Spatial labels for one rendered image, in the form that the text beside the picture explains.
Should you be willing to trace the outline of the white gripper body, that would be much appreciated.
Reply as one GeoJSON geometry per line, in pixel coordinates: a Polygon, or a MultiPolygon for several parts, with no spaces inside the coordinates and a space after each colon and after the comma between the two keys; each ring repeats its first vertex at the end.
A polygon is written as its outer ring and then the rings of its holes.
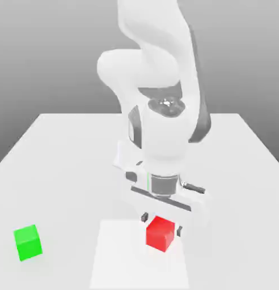
{"type": "Polygon", "coordinates": [[[147,212],[182,227],[206,226],[209,221],[206,196],[181,187],[170,198],[157,198],[145,190],[131,186],[127,190],[127,201],[140,215],[147,212]]]}

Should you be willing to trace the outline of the small red cube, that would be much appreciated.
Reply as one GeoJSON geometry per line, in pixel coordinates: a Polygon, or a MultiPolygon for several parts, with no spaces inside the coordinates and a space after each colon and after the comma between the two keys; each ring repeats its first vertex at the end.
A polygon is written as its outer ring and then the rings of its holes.
{"type": "Polygon", "coordinates": [[[175,223],[160,216],[153,218],[146,228],[146,244],[166,252],[175,237],[175,223]]]}

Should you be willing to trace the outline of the small green cube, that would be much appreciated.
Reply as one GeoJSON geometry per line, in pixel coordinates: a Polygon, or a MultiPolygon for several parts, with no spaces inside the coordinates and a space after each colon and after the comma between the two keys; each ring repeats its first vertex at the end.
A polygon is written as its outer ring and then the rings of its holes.
{"type": "Polygon", "coordinates": [[[14,239],[20,261],[43,253],[40,236],[34,224],[14,230],[14,239]]]}

